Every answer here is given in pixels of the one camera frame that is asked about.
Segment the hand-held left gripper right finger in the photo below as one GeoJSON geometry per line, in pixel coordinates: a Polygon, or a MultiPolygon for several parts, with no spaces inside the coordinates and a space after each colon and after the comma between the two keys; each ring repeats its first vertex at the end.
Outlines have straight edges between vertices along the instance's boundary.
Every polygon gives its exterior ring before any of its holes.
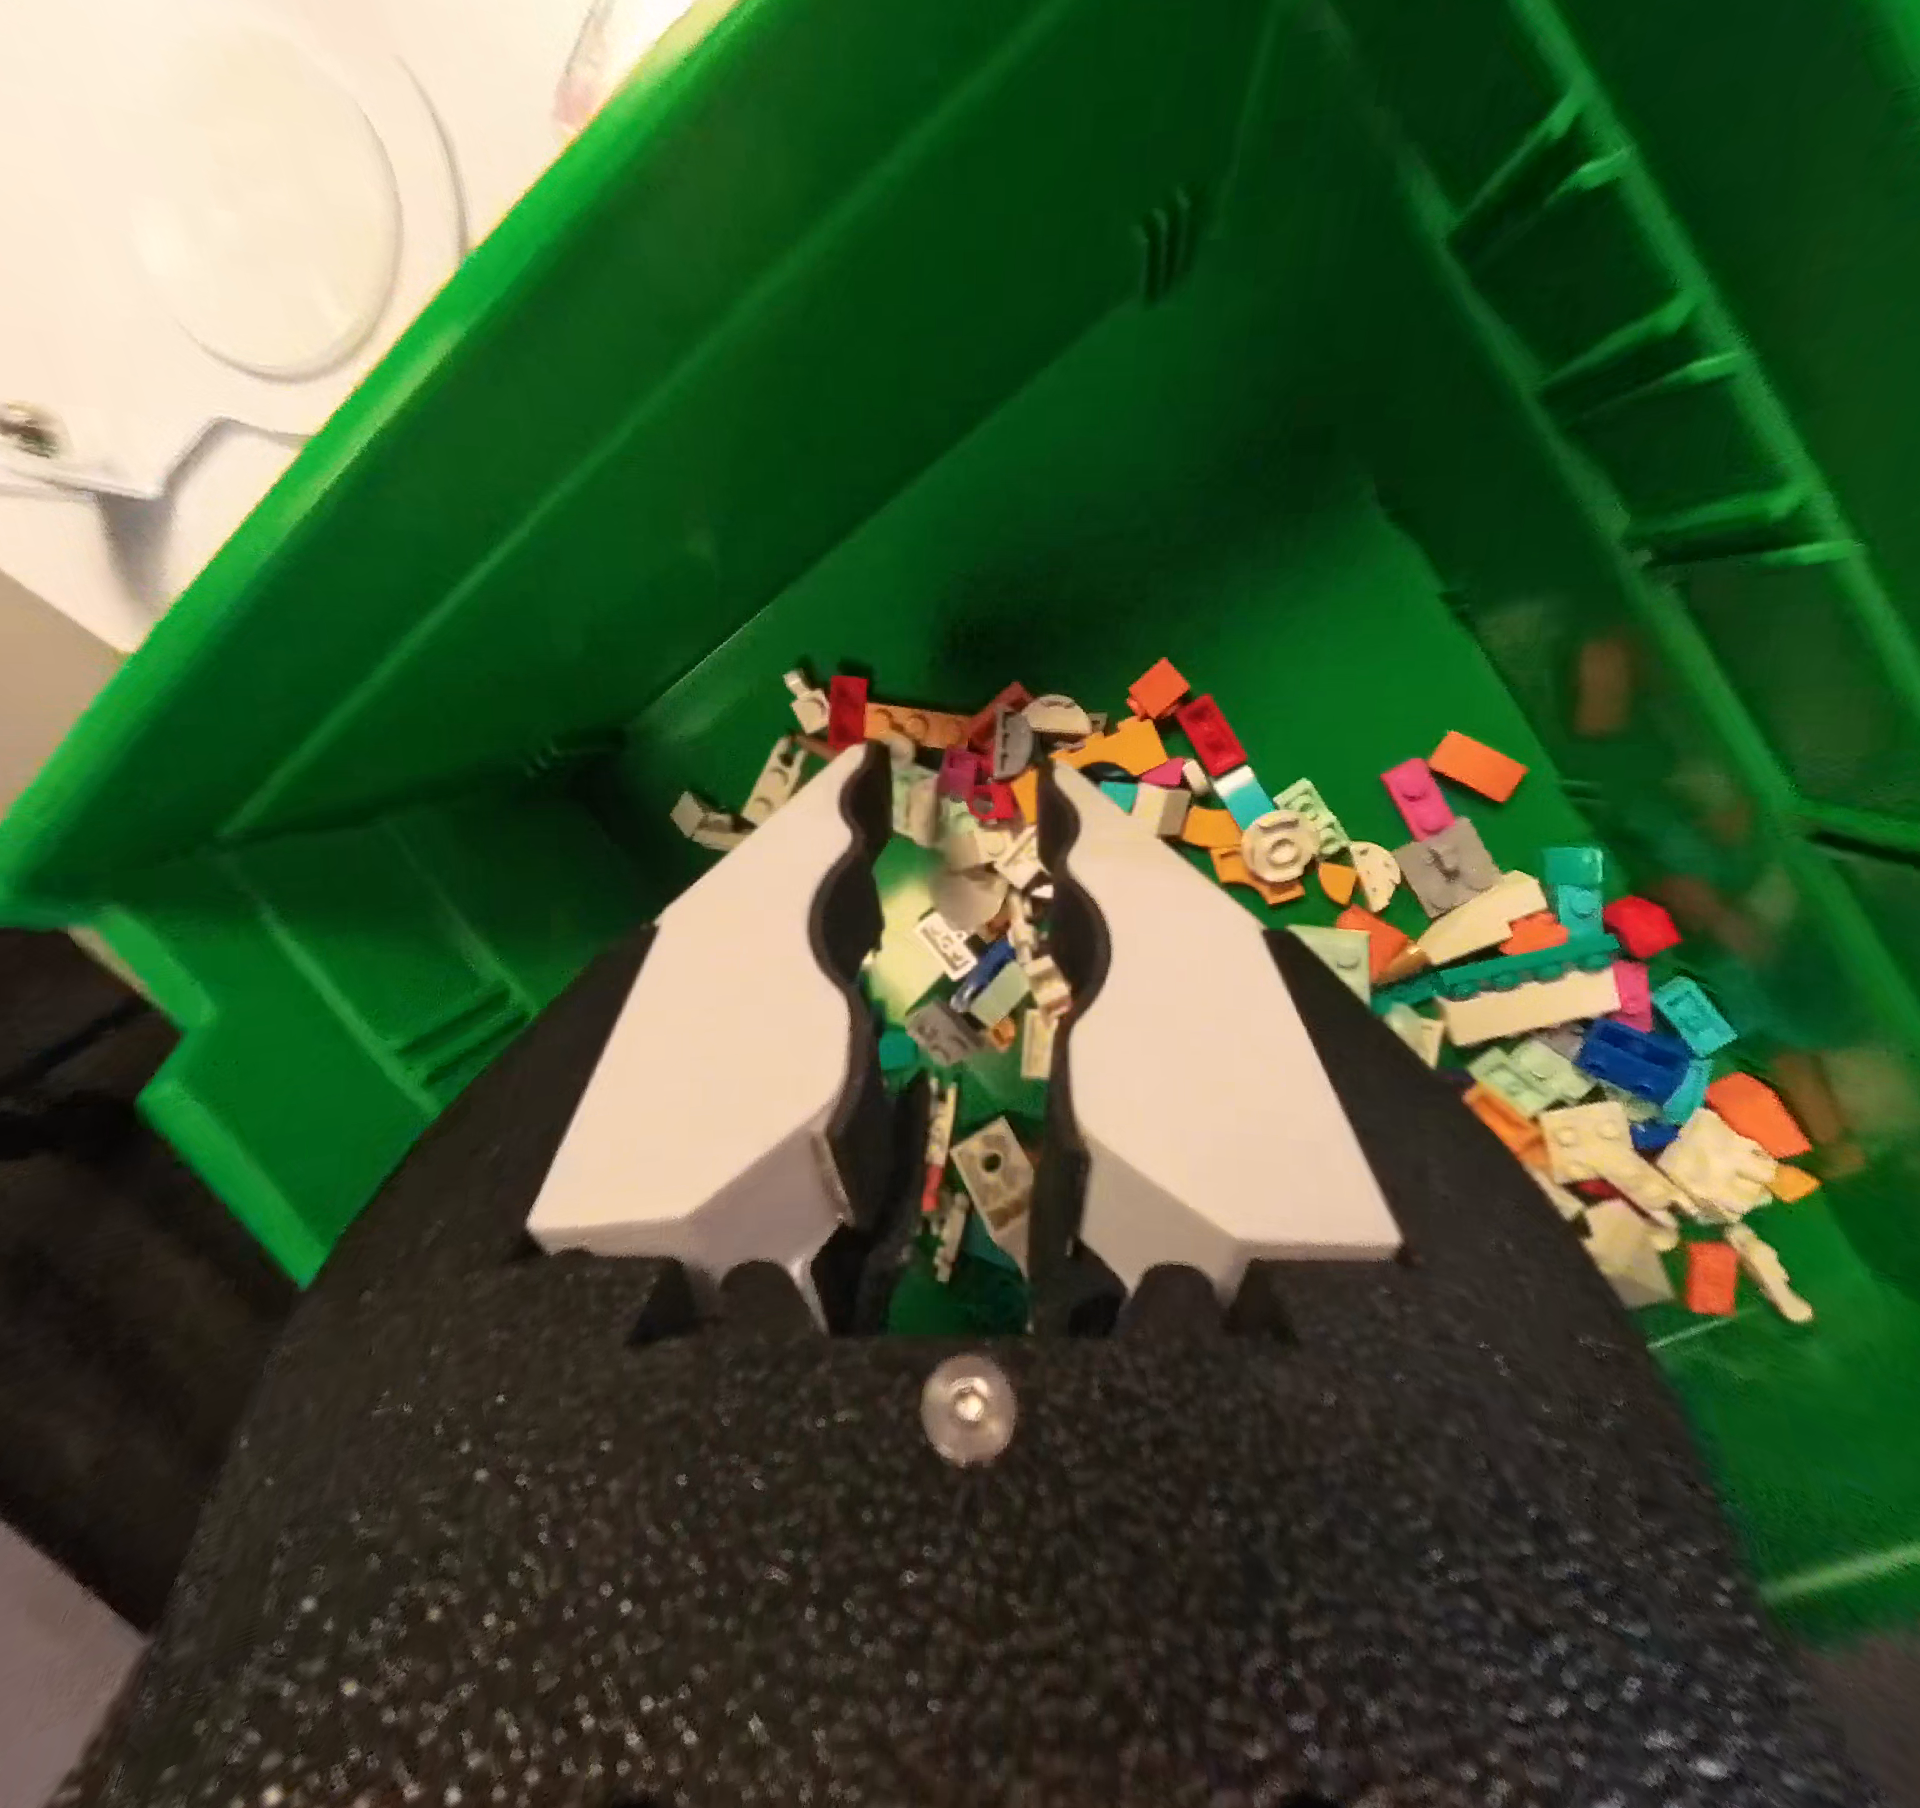
{"type": "Polygon", "coordinates": [[[1035,1324],[1127,1303],[1157,1265],[1198,1272],[1227,1313],[1273,1258],[1400,1258],[1400,1219],[1278,939],[1071,764],[1035,786],[1035,850],[1071,975],[1035,1166],[1035,1324]]]}

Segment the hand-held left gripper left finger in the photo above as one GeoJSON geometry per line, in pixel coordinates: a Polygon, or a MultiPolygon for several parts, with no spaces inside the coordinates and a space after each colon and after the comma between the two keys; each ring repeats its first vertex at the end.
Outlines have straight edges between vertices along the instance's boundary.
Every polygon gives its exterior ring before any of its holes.
{"type": "Polygon", "coordinates": [[[527,1211],[547,1257],[780,1265],[819,1303],[819,1257],[885,1219],[875,850],[885,742],[851,742],[654,920],[527,1211]]]}

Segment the pile of colourful toy bricks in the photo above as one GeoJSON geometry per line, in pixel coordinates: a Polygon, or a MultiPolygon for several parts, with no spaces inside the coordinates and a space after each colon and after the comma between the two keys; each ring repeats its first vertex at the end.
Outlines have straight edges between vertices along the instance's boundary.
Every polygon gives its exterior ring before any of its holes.
{"type": "Polygon", "coordinates": [[[950,895],[922,895],[912,941],[922,978],[885,978],[912,1028],[885,1037],[944,1077],[961,1042],[1015,1049],[1049,1077],[1071,978],[1049,963],[1058,885],[1035,860],[1045,764],[1081,768],[1134,830],[1210,869],[1227,895],[1290,911],[1307,885],[1330,920],[1285,925],[1459,1102],[1518,1156],[1574,1226],[1625,1313],[1687,1303],[1739,1320],[1740,1291],[1788,1324],[1814,1296],[1755,1226],[1771,1204],[1819,1197],[1814,1135],[1788,1098],[1739,1068],[1739,1019],[1677,975],[1668,902],[1608,895],[1600,850],[1544,850],[1499,869],[1478,818],[1528,764],[1442,730],[1433,757],[1378,768],[1400,842],[1361,842],[1307,786],[1266,786],[1219,702],[1151,661],[1122,713],[1074,695],[997,685],[979,713],[875,702],[862,676],[780,676],[789,730],[746,809],[677,804],[704,854],[771,819],[809,764],[856,740],[896,757],[893,830],[944,854],[950,895]]]}

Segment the green plastic bin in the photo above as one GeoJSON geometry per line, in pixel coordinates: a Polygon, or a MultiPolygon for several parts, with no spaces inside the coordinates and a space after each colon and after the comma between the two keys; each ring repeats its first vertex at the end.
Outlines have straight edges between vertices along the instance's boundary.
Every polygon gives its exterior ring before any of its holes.
{"type": "Polygon", "coordinates": [[[1805,1634],[1912,1626],[1912,0],[739,0],[612,98],[6,819],[312,1289],[699,854],[780,668],[1600,842],[1814,1139],[1652,1350],[1805,1634]]]}

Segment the wooden book stand white frame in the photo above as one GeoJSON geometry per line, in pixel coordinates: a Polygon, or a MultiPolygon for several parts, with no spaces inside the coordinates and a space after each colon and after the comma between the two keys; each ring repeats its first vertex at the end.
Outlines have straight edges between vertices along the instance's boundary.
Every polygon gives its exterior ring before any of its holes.
{"type": "Polygon", "coordinates": [[[0,0],[6,577],[189,584],[696,0],[0,0]]]}

